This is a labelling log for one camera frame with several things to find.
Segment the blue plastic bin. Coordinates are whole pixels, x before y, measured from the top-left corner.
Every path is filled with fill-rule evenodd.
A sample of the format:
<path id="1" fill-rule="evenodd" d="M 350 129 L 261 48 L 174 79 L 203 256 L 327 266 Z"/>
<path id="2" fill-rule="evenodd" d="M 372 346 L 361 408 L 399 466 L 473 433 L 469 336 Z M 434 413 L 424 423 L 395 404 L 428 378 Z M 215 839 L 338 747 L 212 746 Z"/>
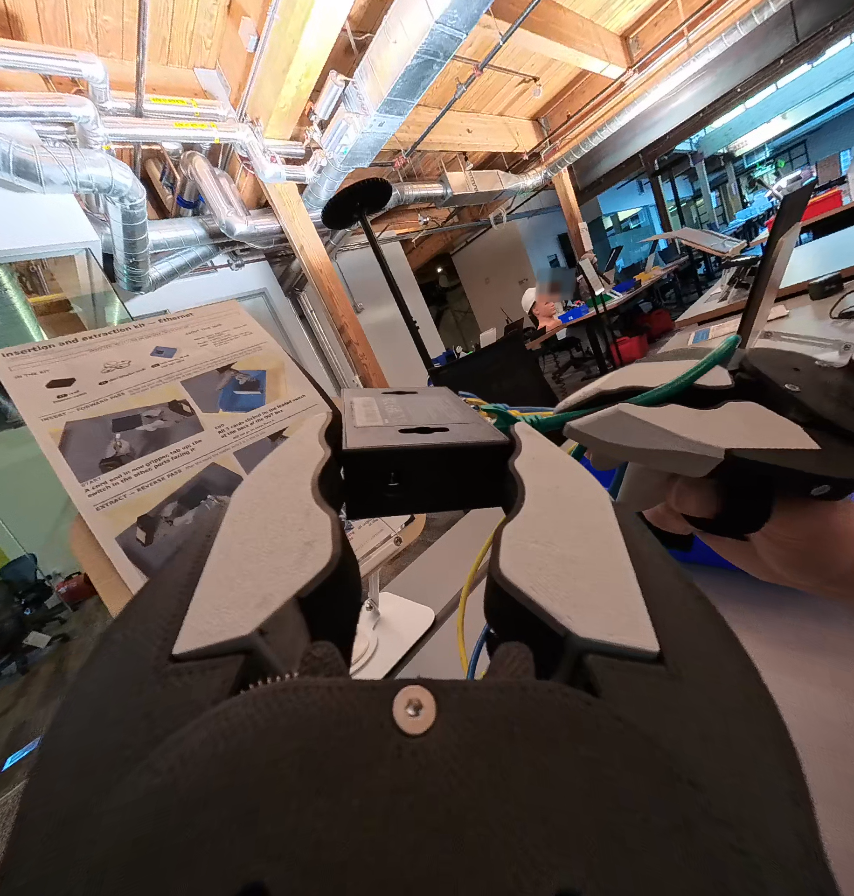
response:
<path id="1" fill-rule="evenodd" d="M 591 463 L 588 454 L 579 454 L 582 449 L 574 450 L 573 457 L 594 476 L 609 495 L 618 497 L 620 487 L 625 477 L 625 465 L 613 469 L 598 469 Z M 654 527 L 650 522 L 645 525 L 657 541 L 661 543 L 676 560 L 683 564 L 708 566 L 722 569 L 735 569 L 730 561 L 726 560 L 711 547 L 706 545 L 696 535 L 680 535 L 664 532 Z"/>

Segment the printed instruction sheet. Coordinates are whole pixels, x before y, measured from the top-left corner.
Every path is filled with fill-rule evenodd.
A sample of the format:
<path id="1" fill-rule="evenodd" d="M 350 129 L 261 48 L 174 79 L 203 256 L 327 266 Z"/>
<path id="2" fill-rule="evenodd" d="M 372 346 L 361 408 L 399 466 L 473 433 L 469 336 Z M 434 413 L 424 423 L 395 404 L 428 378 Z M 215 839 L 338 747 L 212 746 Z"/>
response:
<path id="1" fill-rule="evenodd" d="M 112 616 L 309 419 L 339 439 L 339 400 L 234 300 L 8 346 L 0 382 L 112 566 L 79 555 Z"/>

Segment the black ethernet switch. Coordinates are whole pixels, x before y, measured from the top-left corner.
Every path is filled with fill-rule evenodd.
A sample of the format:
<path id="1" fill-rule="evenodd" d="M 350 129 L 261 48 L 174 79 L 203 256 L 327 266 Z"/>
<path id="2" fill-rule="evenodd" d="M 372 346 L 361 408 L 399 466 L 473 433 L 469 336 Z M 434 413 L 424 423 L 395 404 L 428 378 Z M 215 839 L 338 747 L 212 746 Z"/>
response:
<path id="1" fill-rule="evenodd" d="M 512 439 L 446 387 L 342 392 L 353 520 L 500 506 Z"/>

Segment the black office chair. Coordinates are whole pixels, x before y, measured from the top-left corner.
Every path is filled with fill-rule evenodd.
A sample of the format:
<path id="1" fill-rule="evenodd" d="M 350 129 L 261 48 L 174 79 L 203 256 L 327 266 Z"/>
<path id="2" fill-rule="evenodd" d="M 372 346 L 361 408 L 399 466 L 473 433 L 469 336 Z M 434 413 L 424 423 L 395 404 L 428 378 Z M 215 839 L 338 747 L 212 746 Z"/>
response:
<path id="1" fill-rule="evenodd" d="M 25 674 L 30 652 L 46 637 L 44 628 L 63 623 L 63 610 L 47 606 L 53 597 L 35 554 L 22 554 L 0 568 L 0 673 L 15 663 Z"/>

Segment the person's right hand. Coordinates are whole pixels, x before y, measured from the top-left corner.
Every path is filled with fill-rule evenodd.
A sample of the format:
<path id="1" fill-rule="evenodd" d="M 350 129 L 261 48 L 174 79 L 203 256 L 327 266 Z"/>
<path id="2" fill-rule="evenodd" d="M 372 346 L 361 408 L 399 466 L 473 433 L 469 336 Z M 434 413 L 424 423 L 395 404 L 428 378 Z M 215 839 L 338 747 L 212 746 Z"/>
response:
<path id="1" fill-rule="evenodd" d="M 698 536 L 737 568 L 779 586 L 854 608 L 854 503 L 778 497 L 769 520 L 745 540 L 703 532 L 690 521 L 712 519 L 724 492 L 712 479 L 673 476 L 662 503 L 642 512 L 658 529 Z"/>

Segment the foil wrapped ceiling duct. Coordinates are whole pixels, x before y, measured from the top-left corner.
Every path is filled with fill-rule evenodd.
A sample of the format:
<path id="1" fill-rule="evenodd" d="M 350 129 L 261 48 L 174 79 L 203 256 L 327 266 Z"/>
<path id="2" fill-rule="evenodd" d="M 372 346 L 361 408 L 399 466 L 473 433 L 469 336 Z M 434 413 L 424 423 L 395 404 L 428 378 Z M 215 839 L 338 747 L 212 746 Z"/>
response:
<path id="1" fill-rule="evenodd" d="M 490 1 L 396 1 L 323 134 L 325 163 L 301 199 L 320 210 L 344 178 L 368 168 L 458 52 Z"/>

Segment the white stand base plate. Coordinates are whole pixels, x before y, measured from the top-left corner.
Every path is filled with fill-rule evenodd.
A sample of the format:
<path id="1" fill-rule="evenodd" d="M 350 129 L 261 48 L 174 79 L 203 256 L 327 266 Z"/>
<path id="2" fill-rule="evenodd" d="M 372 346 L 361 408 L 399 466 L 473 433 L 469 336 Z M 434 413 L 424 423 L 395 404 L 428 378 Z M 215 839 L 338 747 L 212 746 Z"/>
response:
<path id="1" fill-rule="evenodd" d="M 435 621 L 429 607 L 389 591 L 361 608 L 352 655 L 354 679 L 387 678 Z"/>

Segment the wooden beam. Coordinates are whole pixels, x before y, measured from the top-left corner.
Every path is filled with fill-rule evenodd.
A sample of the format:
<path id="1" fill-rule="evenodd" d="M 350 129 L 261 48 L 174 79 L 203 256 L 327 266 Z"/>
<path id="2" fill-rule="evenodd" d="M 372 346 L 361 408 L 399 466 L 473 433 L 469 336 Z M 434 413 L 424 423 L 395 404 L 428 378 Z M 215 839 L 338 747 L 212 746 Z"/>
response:
<path id="1" fill-rule="evenodd" d="M 319 293 L 356 375 L 365 388 L 388 381 L 294 183 L 260 182 L 302 270 Z"/>

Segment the silver elbow duct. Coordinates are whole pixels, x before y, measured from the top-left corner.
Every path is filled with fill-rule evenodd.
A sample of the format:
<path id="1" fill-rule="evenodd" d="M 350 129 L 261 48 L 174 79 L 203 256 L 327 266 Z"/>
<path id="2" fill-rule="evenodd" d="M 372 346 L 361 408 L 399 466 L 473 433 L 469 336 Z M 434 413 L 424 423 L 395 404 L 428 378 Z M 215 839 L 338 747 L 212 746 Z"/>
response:
<path id="1" fill-rule="evenodd" d="M 116 281 L 134 294 L 152 292 L 225 250 L 216 239 L 273 247 L 284 233 L 274 215 L 257 211 L 239 223 L 227 212 L 148 228 L 147 197 L 132 170 L 104 151 L 51 148 L 0 133 L 0 186 L 46 196 L 104 200 Z"/>

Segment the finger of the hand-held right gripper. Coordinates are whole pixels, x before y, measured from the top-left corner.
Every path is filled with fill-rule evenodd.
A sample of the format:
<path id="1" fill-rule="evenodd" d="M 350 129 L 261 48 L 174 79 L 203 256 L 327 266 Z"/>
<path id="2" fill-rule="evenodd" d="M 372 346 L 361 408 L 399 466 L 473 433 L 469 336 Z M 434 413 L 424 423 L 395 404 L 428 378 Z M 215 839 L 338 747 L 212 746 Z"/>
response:
<path id="1" fill-rule="evenodd" d="M 712 409 L 623 402 L 569 421 L 564 434 L 585 447 L 594 462 L 636 463 L 692 477 L 712 472 L 728 451 L 820 450 L 798 424 L 755 402 Z"/>
<path id="2" fill-rule="evenodd" d="M 666 385 L 697 363 L 696 360 L 642 361 L 620 368 L 578 388 L 555 406 L 555 413 L 578 409 L 600 409 L 625 402 L 654 388 Z M 675 402 L 688 407 L 711 407 L 727 397 L 734 386 L 731 373 L 715 366 L 679 394 L 665 398 L 662 404 Z"/>

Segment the large black bin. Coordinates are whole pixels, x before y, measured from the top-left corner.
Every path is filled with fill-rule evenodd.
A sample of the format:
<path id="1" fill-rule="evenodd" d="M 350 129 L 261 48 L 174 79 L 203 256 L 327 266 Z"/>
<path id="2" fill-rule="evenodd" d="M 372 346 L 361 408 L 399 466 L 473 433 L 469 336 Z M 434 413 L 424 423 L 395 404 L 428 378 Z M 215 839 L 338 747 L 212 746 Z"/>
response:
<path id="1" fill-rule="evenodd" d="M 527 349 L 517 334 L 435 367 L 430 383 L 515 408 L 548 409 L 558 403 L 543 374 L 538 353 Z"/>

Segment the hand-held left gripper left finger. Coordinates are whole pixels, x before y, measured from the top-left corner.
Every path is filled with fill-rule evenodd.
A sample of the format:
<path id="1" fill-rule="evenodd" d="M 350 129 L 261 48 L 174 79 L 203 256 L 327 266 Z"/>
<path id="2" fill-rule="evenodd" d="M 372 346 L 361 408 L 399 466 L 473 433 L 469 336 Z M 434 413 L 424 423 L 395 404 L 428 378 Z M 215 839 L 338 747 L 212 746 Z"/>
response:
<path id="1" fill-rule="evenodd" d="M 299 662 L 314 642 L 353 657 L 361 572 L 339 517 L 333 414 L 314 414 L 235 492 L 174 642 L 175 658 L 242 652 Z"/>

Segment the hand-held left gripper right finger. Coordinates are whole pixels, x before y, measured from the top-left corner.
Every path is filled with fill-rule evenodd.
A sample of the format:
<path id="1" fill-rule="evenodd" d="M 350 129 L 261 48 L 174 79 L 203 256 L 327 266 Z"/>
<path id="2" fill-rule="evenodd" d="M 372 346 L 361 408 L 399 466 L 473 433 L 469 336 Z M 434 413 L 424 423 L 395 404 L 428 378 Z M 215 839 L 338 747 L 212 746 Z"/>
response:
<path id="1" fill-rule="evenodd" d="M 527 424 L 512 437 L 513 499 L 485 586 L 490 627 L 549 652 L 656 661 L 660 643 L 607 492 Z"/>

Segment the black disc pole stand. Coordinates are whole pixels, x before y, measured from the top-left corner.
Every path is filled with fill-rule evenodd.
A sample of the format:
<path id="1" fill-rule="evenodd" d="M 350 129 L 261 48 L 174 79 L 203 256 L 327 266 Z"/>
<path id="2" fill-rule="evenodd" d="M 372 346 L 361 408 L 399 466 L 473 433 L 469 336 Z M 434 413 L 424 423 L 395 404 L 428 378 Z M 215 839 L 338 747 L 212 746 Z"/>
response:
<path id="1" fill-rule="evenodd" d="M 388 207 L 392 196 L 393 185 L 387 179 L 365 178 L 343 188 L 328 200 L 322 209 L 321 219 L 323 225 L 331 230 L 351 230 L 354 225 L 361 226 L 421 363 L 428 377 L 431 377 L 434 371 L 432 358 L 369 221 L 370 216 Z"/>

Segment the long silver ceiling duct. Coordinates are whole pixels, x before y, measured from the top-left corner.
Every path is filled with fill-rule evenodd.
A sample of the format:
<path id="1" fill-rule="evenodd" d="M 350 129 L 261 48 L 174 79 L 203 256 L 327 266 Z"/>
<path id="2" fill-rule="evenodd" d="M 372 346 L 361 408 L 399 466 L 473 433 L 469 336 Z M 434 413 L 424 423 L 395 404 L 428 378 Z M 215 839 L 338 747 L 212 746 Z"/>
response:
<path id="1" fill-rule="evenodd" d="M 588 133 L 583 140 L 574 142 L 522 174 L 515 175 L 500 170 L 476 170 L 463 173 L 465 180 L 461 186 L 452 185 L 451 175 L 444 175 L 440 181 L 433 183 L 394 184 L 385 210 L 423 203 L 438 208 L 482 205 L 540 191 L 561 171 L 597 148 L 600 143 L 609 140 L 645 111 L 660 104 L 676 90 L 688 84 L 726 50 L 766 23 L 788 4 L 787 1 L 766 1 L 757 4 L 747 15 L 695 52 L 659 84 L 640 93 L 616 115 Z"/>

